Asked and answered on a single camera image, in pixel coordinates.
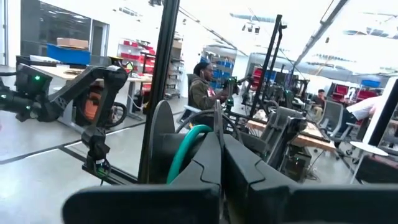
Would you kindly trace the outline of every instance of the person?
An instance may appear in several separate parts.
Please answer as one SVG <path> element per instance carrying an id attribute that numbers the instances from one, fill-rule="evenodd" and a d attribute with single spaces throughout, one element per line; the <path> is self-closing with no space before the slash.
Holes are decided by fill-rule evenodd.
<path id="1" fill-rule="evenodd" d="M 345 108 L 341 118 L 339 133 L 343 133 L 348 128 L 347 123 L 355 124 L 357 121 L 372 116 L 379 106 L 380 98 L 381 96 L 370 97 Z M 335 147 L 339 148 L 339 146 L 340 142 L 335 142 Z"/>
<path id="2" fill-rule="evenodd" d="M 195 76 L 192 78 L 188 94 L 190 106 L 200 110 L 208 110 L 214 107 L 216 100 L 220 100 L 220 103 L 225 102 L 228 92 L 222 90 L 219 93 L 215 93 L 209 84 L 213 79 L 213 67 L 210 63 L 198 63 L 193 69 L 193 74 Z M 194 122 L 197 124 L 205 124 L 209 127 L 213 127 L 214 125 L 214 119 L 211 115 L 197 118 Z"/>
<path id="3" fill-rule="evenodd" d="M 323 109 L 325 108 L 325 91 L 318 90 L 318 95 L 313 96 L 312 101 L 315 102 L 313 110 L 315 111 L 315 120 L 320 121 Z"/>

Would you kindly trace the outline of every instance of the gray floor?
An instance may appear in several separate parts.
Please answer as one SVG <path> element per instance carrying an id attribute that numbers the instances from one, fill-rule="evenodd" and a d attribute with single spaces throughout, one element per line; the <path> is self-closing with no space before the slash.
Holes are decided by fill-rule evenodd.
<path id="1" fill-rule="evenodd" d="M 13 84 L 11 78 L 5 81 L 7 85 Z M 52 83 L 52 86 L 59 85 L 63 85 L 61 80 Z M 125 102 L 126 93 L 125 87 L 117 101 Z M 170 104 L 176 113 L 182 110 L 186 100 L 171 100 Z M 20 123 L 13 114 L 6 112 L 0 112 L 0 121 L 3 126 L 0 132 L 0 224 L 61 223 L 60 210 L 65 199 L 77 190 L 100 184 L 97 178 L 81 170 L 81 161 L 57 149 L 60 144 L 79 140 L 80 135 L 58 122 Z M 138 121 L 127 119 L 126 124 L 118 128 L 136 123 Z M 127 128 L 107 136 L 106 143 L 111 148 L 108 159 L 112 165 L 137 175 L 143 127 Z M 55 149 L 21 158 L 21 155 L 49 147 Z M 82 156 L 87 153 L 81 143 L 67 148 Z M 321 151 L 315 153 L 311 149 L 310 152 L 314 162 Z M 343 160 L 337 161 L 328 152 L 316 160 L 312 170 L 316 179 L 306 180 L 305 184 L 347 184 L 352 176 Z"/>

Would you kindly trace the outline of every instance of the teal hose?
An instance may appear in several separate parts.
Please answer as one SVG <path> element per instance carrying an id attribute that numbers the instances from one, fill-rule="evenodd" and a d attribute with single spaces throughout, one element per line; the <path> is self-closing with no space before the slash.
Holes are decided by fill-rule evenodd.
<path id="1" fill-rule="evenodd" d="M 208 133 L 213 131 L 207 125 L 195 125 L 187 133 L 184 140 L 181 142 L 177 153 L 174 155 L 172 165 L 170 166 L 169 174 L 167 175 L 167 184 L 170 184 L 179 174 L 182 166 L 182 162 L 187 154 L 188 150 L 192 147 L 196 137 L 201 133 Z"/>

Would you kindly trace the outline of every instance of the white round table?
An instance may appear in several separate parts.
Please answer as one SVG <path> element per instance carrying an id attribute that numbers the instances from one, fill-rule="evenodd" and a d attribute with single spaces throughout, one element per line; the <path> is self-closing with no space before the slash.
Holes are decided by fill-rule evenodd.
<path id="1" fill-rule="evenodd" d="M 351 141 L 349 142 L 352 146 L 357 147 L 358 149 L 361 149 L 361 152 L 359 153 L 359 163 L 355 168 L 355 172 L 353 175 L 353 178 L 351 179 L 351 184 L 354 183 L 355 179 L 356 179 L 356 174 L 358 173 L 359 167 L 362 163 L 362 160 L 364 158 L 364 153 L 363 152 L 368 152 L 371 154 L 376 154 L 379 156 L 388 156 L 388 153 L 386 153 L 385 151 L 383 151 L 382 149 L 379 149 L 376 146 L 372 146 L 363 142 L 358 142 L 358 141 Z"/>

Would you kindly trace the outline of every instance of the black robotic arm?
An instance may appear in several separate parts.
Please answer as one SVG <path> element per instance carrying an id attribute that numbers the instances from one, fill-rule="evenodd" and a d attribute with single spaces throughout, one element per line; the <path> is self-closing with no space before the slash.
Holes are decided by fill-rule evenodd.
<path id="1" fill-rule="evenodd" d="M 0 73 L 0 76 L 16 76 L 16 91 L 0 82 L 0 110 L 16 114 L 24 122 L 36 119 L 39 122 L 57 120 L 67 105 L 79 97 L 97 79 L 103 79 L 104 90 L 92 124 L 81 135 L 81 141 L 89 148 L 87 167 L 92 167 L 99 177 L 110 172 L 106 160 L 109 147 L 105 144 L 105 125 L 118 91 L 127 81 L 127 73 L 117 66 L 87 67 L 80 75 L 54 94 L 47 90 L 52 80 L 51 74 L 45 71 L 20 64 L 14 73 Z"/>

